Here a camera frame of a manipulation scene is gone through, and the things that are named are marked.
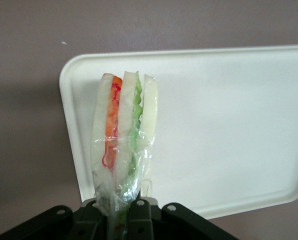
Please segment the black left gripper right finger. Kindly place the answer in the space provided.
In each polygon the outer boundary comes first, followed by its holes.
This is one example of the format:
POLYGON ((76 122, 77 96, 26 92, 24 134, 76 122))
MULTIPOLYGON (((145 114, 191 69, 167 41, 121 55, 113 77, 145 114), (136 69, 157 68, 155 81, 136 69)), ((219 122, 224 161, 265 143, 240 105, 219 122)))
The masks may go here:
POLYGON ((130 204, 127 215, 128 240, 236 240, 227 231, 182 204, 172 202, 159 208, 152 197, 130 204))

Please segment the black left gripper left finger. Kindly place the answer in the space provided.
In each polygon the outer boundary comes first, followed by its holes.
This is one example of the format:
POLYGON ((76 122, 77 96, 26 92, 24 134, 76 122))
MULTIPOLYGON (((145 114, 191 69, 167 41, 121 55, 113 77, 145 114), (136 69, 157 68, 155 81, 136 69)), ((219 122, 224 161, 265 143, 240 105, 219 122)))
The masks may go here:
POLYGON ((3 234, 4 240, 104 240, 106 217, 93 206, 95 200, 77 211, 57 205, 3 234))

